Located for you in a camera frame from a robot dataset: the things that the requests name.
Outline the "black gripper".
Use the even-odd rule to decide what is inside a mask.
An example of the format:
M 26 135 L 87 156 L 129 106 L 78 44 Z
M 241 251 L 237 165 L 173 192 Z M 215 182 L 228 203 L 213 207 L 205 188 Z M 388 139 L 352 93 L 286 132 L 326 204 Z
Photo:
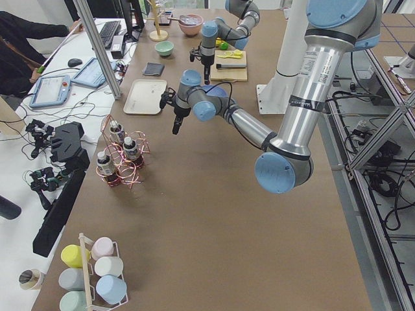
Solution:
M 174 108 L 175 119 L 172 127 L 172 133 L 177 135 L 183 120 L 190 114 L 191 108 L 183 108 L 179 104 L 179 97 L 174 89 L 166 89 L 161 94 L 160 109 L 164 109 L 168 104 Z
M 192 48 L 189 52 L 190 62 L 194 62 L 195 58 L 200 60 L 204 66 L 204 76 L 210 76 L 211 66 L 215 60 L 215 47 L 198 46 Z

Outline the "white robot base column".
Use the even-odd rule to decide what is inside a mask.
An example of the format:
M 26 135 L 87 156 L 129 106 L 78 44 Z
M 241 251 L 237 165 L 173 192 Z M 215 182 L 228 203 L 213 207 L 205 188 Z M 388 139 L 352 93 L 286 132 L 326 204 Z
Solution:
M 307 48 L 304 40 L 308 27 L 306 7 L 306 0 L 292 2 L 275 75 L 267 84 L 256 85 L 262 115 L 285 113 Z

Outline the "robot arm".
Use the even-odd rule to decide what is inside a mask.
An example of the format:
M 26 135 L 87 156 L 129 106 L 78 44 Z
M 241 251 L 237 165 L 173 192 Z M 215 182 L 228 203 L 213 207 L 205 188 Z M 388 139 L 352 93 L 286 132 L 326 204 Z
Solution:
M 179 88 L 162 94 L 160 107 L 173 107 L 176 115 L 173 133 L 178 133 L 183 119 L 190 114 L 200 121 L 222 117 L 247 141 L 262 150 L 255 162 L 258 183 L 271 193 L 285 193 L 311 177 L 313 161 L 308 144 L 339 62 L 347 52 L 369 49 L 378 44 L 382 3 L 307 3 L 304 34 L 307 48 L 278 132 L 251 116 L 231 97 L 211 96 L 202 89 L 202 83 L 209 80 L 216 39 L 242 49 L 250 31 L 259 23 L 259 10 L 251 1 L 227 1 L 226 10 L 241 20 L 240 25 L 233 29 L 221 18 L 203 24 L 202 42 L 191 55 L 201 57 L 204 72 L 184 71 Z
M 248 43 L 251 30 L 260 22 L 260 12 L 253 1 L 226 1 L 225 9 L 239 18 L 240 23 L 234 29 L 226 24 L 221 17 L 206 21 L 202 25 L 202 41 L 197 48 L 190 51 L 190 61 L 199 59 L 204 66 L 204 83 L 209 84 L 211 66 L 215 60 L 216 39 L 220 38 L 243 50 Z

